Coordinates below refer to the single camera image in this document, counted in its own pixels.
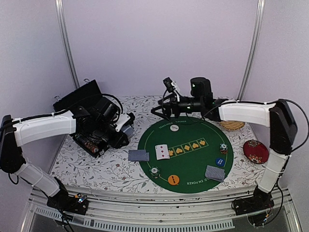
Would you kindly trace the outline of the round woven bamboo tray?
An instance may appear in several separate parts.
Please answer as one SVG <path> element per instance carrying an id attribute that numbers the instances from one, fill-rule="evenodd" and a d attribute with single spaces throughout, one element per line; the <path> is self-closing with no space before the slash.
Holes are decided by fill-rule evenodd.
<path id="1" fill-rule="evenodd" d="M 245 126 L 241 121 L 221 121 L 220 125 L 227 131 L 237 131 Z"/>

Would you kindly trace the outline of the aluminium frame post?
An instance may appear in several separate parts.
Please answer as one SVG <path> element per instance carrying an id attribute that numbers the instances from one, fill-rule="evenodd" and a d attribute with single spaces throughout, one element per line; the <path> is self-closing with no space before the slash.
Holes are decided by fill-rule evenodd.
<path id="1" fill-rule="evenodd" d="M 257 8 L 256 8 L 256 14 L 255 14 L 255 21 L 254 21 L 254 27 L 253 27 L 253 35 L 251 40 L 251 45 L 249 49 L 249 55 L 246 62 L 242 82 L 240 85 L 239 93 L 237 96 L 237 100 L 243 100 L 247 85 L 249 83 L 255 53 L 258 46 L 259 36 L 261 32 L 261 27 L 263 23 L 263 15 L 264 15 L 264 9 L 265 9 L 265 0 L 258 0 L 257 1 Z"/>
<path id="2" fill-rule="evenodd" d="M 62 38 L 64 51 L 65 51 L 66 59 L 68 62 L 72 82 L 73 82 L 74 88 L 78 89 L 80 87 L 80 83 L 77 77 L 73 55 L 72 55 L 71 48 L 70 48 L 70 41 L 69 41 L 69 35 L 68 35 L 67 25 L 66 25 L 66 20 L 65 20 L 63 1 L 55 0 L 55 6 L 56 6 L 56 14 L 57 14 L 57 19 L 58 19 L 58 24 L 59 24 L 59 29 L 60 29 L 60 35 Z"/>

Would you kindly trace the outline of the aluminium front rail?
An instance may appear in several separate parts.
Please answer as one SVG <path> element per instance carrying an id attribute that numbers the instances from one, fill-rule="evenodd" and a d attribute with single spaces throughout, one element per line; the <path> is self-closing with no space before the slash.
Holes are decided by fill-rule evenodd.
<path id="1" fill-rule="evenodd" d="M 206 191 L 194 194 L 131 193 L 68 187 L 69 193 L 88 196 L 85 215 L 69 214 L 78 231 L 102 232 L 302 232 L 292 197 L 287 188 L 272 192 L 274 208 L 267 225 L 254 227 L 249 218 L 261 211 L 237 215 L 236 199 L 253 194 L 253 187 Z"/>

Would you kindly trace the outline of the blue small blind button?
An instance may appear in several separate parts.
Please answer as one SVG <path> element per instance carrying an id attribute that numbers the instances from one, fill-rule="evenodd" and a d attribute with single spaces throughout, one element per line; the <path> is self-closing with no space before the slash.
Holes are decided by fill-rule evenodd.
<path id="1" fill-rule="evenodd" d="M 219 166 L 219 167 L 224 167 L 224 166 L 225 166 L 225 159 L 223 159 L 223 158 L 217 158 L 217 159 L 215 160 L 215 163 L 216 163 L 216 165 Z"/>

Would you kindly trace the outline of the poker chip row left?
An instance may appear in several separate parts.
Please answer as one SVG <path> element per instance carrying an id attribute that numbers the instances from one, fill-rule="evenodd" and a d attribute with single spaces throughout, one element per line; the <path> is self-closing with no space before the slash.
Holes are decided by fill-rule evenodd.
<path id="1" fill-rule="evenodd" d="M 99 152 L 99 148 L 81 134 L 77 134 L 75 138 L 83 148 L 87 148 L 92 154 Z"/>

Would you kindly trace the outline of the orange big blind button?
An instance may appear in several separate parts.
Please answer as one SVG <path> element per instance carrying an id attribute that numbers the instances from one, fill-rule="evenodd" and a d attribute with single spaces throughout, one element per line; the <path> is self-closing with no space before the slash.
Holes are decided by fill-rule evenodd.
<path id="1" fill-rule="evenodd" d="M 168 183 L 172 186 L 178 185 L 180 182 L 180 179 L 177 175 L 172 174 L 168 177 Z"/>

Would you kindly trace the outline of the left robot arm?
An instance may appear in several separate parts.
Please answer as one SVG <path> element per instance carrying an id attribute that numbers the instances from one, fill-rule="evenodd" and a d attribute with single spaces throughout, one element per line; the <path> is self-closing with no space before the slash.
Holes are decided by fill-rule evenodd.
<path id="1" fill-rule="evenodd" d="M 72 205 L 72 200 L 60 180 L 51 177 L 41 168 L 23 157 L 22 146 L 33 141 L 70 135 L 73 140 L 93 157 L 99 157 L 110 147 L 119 149 L 129 143 L 125 130 L 134 123 L 133 113 L 125 114 L 121 104 L 115 105 L 108 94 L 90 107 L 82 100 L 58 112 L 26 118 L 6 115 L 0 127 L 0 168 L 39 188 L 62 210 Z"/>

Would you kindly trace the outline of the white dealer button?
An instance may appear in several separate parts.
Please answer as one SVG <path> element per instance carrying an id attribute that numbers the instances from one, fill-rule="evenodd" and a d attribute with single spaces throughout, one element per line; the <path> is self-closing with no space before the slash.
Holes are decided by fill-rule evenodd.
<path id="1" fill-rule="evenodd" d="M 170 130 L 171 130 L 172 132 L 176 132 L 176 131 L 178 131 L 178 130 L 179 130 L 179 126 L 178 126 L 178 125 L 173 124 L 173 125 L 171 125 L 171 126 L 170 126 Z"/>

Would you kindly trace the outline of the three of diamonds card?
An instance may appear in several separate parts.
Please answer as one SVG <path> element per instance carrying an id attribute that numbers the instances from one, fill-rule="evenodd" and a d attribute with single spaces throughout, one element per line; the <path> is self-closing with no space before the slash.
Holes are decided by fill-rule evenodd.
<path id="1" fill-rule="evenodd" d="M 157 160 L 167 160 L 170 159 L 168 146 L 166 144 L 155 146 L 155 155 Z"/>

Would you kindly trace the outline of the grey card stack holder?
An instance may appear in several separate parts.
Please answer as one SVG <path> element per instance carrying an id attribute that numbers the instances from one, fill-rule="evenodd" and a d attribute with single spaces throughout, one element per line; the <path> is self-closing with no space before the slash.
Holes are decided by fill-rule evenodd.
<path id="1" fill-rule="evenodd" d="M 128 139 L 131 139 L 134 136 L 134 129 L 130 126 L 123 126 L 122 132 L 128 137 Z"/>

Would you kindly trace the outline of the blue backed playing card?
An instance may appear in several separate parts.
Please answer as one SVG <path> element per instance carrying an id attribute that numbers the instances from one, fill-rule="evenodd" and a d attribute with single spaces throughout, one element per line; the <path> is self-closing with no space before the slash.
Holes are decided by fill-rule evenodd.
<path id="1" fill-rule="evenodd" d="M 145 153 L 145 161 L 149 161 L 150 160 L 150 155 L 149 152 Z"/>

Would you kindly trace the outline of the red floral round box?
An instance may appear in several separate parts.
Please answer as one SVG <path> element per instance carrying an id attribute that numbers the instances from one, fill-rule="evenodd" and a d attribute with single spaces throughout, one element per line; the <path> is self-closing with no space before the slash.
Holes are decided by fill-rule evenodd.
<path id="1" fill-rule="evenodd" d="M 246 158 L 256 164 L 264 164 L 268 161 L 269 151 L 266 146 L 257 140 L 248 140 L 243 145 L 243 153 Z"/>

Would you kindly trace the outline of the right aluminium frame post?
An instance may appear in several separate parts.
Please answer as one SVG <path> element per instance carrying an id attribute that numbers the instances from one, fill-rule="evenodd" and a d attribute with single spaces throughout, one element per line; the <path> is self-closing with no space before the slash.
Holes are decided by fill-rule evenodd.
<path id="1" fill-rule="evenodd" d="M 258 46 L 259 36 L 261 32 L 261 27 L 263 23 L 263 15 L 264 15 L 264 9 L 265 9 L 265 0 L 258 0 L 257 1 L 257 8 L 256 8 L 256 14 L 255 14 L 255 21 L 254 21 L 254 27 L 253 27 L 253 35 L 251 40 L 251 45 L 249 49 L 249 55 L 246 62 L 242 82 L 240 85 L 239 93 L 237 96 L 237 100 L 243 100 L 247 85 L 249 83 L 255 53 Z"/>

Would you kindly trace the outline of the multicolour poker chip stack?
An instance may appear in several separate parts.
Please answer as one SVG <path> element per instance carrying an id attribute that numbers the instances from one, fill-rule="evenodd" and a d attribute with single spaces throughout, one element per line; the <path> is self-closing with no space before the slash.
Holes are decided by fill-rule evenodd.
<path id="1" fill-rule="evenodd" d="M 220 144 L 219 151 L 220 151 L 221 154 L 227 155 L 228 154 L 228 145 L 224 144 L 224 143 Z"/>

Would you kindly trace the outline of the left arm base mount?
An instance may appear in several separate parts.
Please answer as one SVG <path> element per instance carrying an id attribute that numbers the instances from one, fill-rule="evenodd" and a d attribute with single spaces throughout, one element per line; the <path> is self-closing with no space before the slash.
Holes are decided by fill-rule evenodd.
<path id="1" fill-rule="evenodd" d="M 60 191 L 55 196 L 49 197 L 47 206 L 60 211 L 71 212 L 79 215 L 86 215 L 89 201 L 87 196 L 77 193 L 70 196 L 67 192 Z"/>

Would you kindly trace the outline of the floral patterned tablecloth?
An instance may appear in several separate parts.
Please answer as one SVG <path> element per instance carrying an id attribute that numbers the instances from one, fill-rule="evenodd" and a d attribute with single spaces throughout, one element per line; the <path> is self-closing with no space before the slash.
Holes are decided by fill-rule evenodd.
<path id="1" fill-rule="evenodd" d="M 141 161 L 129 161 L 128 151 L 139 150 L 143 133 L 154 123 L 163 119 L 153 115 L 151 109 L 157 106 L 157 96 L 120 97 L 124 111 L 135 115 L 134 136 L 129 145 L 120 149 L 109 149 L 102 156 L 94 158 L 80 148 L 71 137 L 67 137 L 51 173 L 65 185 L 103 191 L 131 193 L 173 193 L 154 184 L 140 167 Z M 221 129 L 233 148 L 233 167 L 226 180 L 209 190 L 226 190 L 254 187 L 264 172 L 263 164 L 251 162 L 244 156 L 243 145 L 254 139 L 249 124 L 236 131 L 227 131 L 220 123 L 207 121 Z"/>

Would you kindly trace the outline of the left aluminium frame post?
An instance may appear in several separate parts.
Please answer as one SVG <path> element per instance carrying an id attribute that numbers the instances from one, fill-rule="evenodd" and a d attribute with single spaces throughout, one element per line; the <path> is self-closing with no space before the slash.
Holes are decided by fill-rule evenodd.
<path id="1" fill-rule="evenodd" d="M 60 35 L 62 38 L 64 51 L 65 51 L 66 59 L 68 62 L 72 82 L 73 82 L 74 88 L 78 89 L 80 87 L 80 83 L 77 77 L 73 55 L 72 55 L 71 48 L 70 48 L 70 41 L 69 41 L 69 35 L 68 35 L 67 25 L 66 25 L 66 20 L 65 20 L 63 1 L 55 0 L 55 6 L 56 6 L 56 14 L 57 14 L 57 19 L 58 19 L 58 24 L 59 24 L 59 29 L 60 29 Z"/>

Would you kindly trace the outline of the round green poker mat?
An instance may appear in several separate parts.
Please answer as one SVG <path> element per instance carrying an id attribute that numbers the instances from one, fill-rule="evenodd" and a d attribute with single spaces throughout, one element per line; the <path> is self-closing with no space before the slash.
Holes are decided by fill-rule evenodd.
<path id="1" fill-rule="evenodd" d="M 178 125 L 179 130 L 172 132 L 171 125 Z M 219 151 L 220 144 L 228 145 L 228 154 Z M 157 160 L 155 146 L 166 144 L 170 159 Z M 152 124 L 141 136 L 139 150 L 149 152 L 150 160 L 140 162 L 140 167 L 157 186 L 177 193 L 199 193 L 213 189 L 219 181 L 205 177 L 208 165 L 225 170 L 227 179 L 233 167 L 233 148 L 224 132 L 212 123 L 194 117 L 182 116 L 174 122 L 166 120 Z M 216 165 L 217 158 L 225 159 L 225 166 Z M 160 176 L 153 178 L 150 169 L 157 167 Z M 168 177 L 175 174 L 179 177 L 178 185 L 168 183 Z"/>

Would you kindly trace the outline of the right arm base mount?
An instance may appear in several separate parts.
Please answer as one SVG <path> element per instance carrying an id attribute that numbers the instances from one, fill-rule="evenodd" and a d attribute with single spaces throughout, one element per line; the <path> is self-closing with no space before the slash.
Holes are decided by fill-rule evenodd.
<path id="1" fill-rule="evenodd" d="M 265 201 L 262 197 L 251 196 L 246 198 L 236 198 L 231 203 L 231 208 L 235 211 L 236 215 L 244 215 L 249 213 L 258 212 L 274 207 L 272 196 L 268 197 Z"/>

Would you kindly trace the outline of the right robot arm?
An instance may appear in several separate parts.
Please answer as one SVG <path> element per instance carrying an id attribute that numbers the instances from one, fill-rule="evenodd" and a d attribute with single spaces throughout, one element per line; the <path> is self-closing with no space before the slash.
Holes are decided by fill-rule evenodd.
<path id="1" fill-rule="evenodd" d="M 158 101 L 151 113 L 169 120 L 181 113 L 199 112 L 211 121 L 241 121 L 268 127 L 270 129 L 269 158 L 260 183 L 250 199 L 254 211 L 261 210 L 285 171 L 289 156 L 294 152 L 293 143 L 298 131 L 296 121 L 289 107 L 290 100 L 272 102 L 232 101 L 214 99 L 210 80 L 195 77 L 190 80 L 191 96 L 181 96 L 176 84 L 169 77 L 163 81 L 168 95 Z"/>

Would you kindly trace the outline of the black poker chip case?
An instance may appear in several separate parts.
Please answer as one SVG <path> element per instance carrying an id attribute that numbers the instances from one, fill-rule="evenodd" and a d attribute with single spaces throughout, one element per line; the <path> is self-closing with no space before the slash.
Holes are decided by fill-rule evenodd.
<path id="1" fill-rule="evenodd" d="M 106 139 L 103 139 L 103 129 L 106 123 L 112 119 L 108 108 L 112 102 L 102 95 L 95 80 L 81 86 L 53 104 L 55 111 L 70 110 L 76 118 L 76 131 L 70 134 L 74 142 L 93 157 L 100 156 L 107 147 Z M 92 154 L 87 148 L 83 148 L 75 136 L 81 134 L 98 148 L 99 152 Z"/>

